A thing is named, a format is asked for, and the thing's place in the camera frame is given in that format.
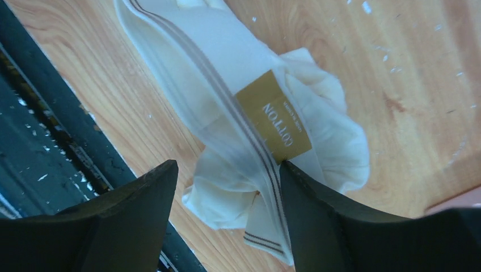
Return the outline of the cream cotton underwear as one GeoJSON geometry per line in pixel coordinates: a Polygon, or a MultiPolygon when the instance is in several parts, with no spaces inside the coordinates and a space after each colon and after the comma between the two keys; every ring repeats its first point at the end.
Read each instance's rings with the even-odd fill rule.
{"type": "Polygon", "coordinates": [[[276,54],[224,1],[115,1],[118,19],[183,124],[205,146],[183,205],[291,266],[281,196],[288,160],[339,193],[370,159],[343,88],[306,48],[276,54]]]}

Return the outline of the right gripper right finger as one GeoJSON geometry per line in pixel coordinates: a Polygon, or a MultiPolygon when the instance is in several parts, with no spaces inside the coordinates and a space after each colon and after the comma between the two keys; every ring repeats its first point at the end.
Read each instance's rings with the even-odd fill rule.
{"type": "Polygon", "coordinates": [[[417,219],[389,214],[280,167],[296,271],[479,271],[480,209],[417,219]]]}

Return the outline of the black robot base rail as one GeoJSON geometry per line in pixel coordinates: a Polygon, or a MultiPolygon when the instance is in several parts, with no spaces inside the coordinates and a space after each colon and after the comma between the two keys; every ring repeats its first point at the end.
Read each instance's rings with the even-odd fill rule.
{"type": "MultiPolygon", "coordinates": [[[[1,220],[54,215],[138,177],[1,2],[1,220]]],[[[204,271],[168,221],[156,271],[204,271]]]]}

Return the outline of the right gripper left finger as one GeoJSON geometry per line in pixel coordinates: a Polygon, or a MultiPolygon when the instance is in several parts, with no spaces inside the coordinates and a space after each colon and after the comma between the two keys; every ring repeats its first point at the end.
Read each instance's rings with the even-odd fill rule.
{"type": "Polygon", "coordinates": [[[1,220],[2,271],[156,271],[178,164],[54,215],[1,220]]]}

